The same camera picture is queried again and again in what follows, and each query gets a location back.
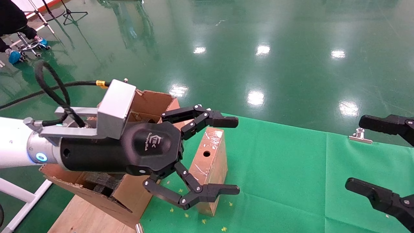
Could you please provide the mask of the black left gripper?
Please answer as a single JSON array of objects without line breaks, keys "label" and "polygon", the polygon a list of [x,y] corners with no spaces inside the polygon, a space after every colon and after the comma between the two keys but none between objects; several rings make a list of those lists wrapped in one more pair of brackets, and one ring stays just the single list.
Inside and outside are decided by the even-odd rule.
[{"label": "black left gripper", "polygon": [[[240,188],[229,184],[203,184],[179,162],[182,140],[188,140],[204,128],[236,128],[239,119],[200,105],[170,110],[161,114],[163,122],[128,123],[120,139],[62,138],[62,165],[69,171],[150,175],[143,187],[153,196],[188,210],[200,202],[214,203],[222,194],[238,195]],[[179,130],[173,124],[190,121]],[[174,171],[190,189],[182,196],[157,181]]]}]

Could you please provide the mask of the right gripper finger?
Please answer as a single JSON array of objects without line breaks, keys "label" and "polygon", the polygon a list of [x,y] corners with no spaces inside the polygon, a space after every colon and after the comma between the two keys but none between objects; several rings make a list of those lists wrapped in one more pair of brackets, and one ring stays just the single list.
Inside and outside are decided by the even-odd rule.
[{"label": "right gripper finger", "polygon": [[363,129],[389,135],[399,135],[414,146],[414,118],[388,115],[385,118],[363,115],[358,125]]},{"label": "right gripper finger", "polygon": [[390,189],[356,178],[348,178],[345,188],[366,197],[373,209],[395,217],[408,231],[414,231],[414,195],[401,197]]}]

